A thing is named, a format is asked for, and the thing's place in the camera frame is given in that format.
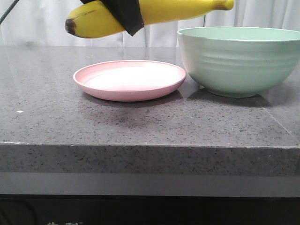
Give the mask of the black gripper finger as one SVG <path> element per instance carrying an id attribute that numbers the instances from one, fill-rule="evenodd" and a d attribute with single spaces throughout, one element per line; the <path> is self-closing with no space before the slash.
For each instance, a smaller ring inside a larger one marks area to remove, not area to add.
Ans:
<path id="1" fill-rule="evenodd" d="M 81 36 L 109 36 L 126 31 L 135 35 L 144 27 L 137 0 L 84 0 Z"/>

